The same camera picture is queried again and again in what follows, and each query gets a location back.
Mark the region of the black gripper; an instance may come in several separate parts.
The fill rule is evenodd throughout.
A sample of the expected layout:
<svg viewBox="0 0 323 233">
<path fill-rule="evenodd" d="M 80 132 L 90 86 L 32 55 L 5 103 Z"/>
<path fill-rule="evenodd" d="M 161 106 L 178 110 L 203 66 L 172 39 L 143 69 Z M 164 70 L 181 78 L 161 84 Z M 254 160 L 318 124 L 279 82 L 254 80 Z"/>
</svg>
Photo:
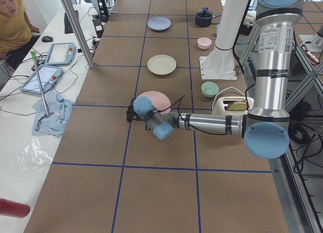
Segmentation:
<svg viewBox="0 0 323 233">
<path fill-rule="evenodd" d="M 129 105 L 126 111 L 127 122 L 137 121 L 137 113 L 134 111 L 133 105 Z"/>
</svg>

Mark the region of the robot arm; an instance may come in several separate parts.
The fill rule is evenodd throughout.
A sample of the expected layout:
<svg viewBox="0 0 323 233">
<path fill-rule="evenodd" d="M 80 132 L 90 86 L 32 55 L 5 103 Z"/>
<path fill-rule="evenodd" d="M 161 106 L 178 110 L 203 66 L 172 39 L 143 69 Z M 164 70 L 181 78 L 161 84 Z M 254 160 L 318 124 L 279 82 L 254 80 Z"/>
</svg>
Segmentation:
<svg viewBox="0 0 323 233">
<path fill-rule="evenodd" d="M 294 27 L 302 18 L 304 0 L 257 0 L 260 29 L 253 107 L 241 116 L 159 110 L 148 97 L 132 99 L 127 120 L 142 121 L 160 140 L 175 128 L 212 135 L 238 135 L 254 155 L 273 159 L 286 153 L 290 116 L 285 110 L 294 45 Z"/>
</svg>

